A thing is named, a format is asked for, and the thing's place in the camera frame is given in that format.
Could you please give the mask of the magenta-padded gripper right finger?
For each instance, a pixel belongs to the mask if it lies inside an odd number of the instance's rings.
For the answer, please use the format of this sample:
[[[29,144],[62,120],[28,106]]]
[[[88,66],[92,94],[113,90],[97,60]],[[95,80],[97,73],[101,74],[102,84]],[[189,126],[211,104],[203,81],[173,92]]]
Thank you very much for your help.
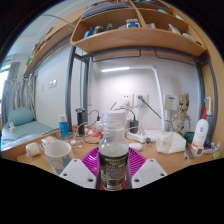
[[[135,189],[150,184],[167,175],[154,159],[146,159],[137,150],[129,149],[126,184],[128,189]]]

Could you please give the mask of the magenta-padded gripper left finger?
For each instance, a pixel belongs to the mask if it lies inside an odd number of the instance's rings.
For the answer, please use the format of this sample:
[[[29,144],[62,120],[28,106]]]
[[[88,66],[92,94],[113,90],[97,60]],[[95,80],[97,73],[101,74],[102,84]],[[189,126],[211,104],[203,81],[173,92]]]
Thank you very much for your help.
[[[96,189],[99,185],[98,170],[98,148],[94,148],[81,159],[74,158],[60,177],[81,187]]]

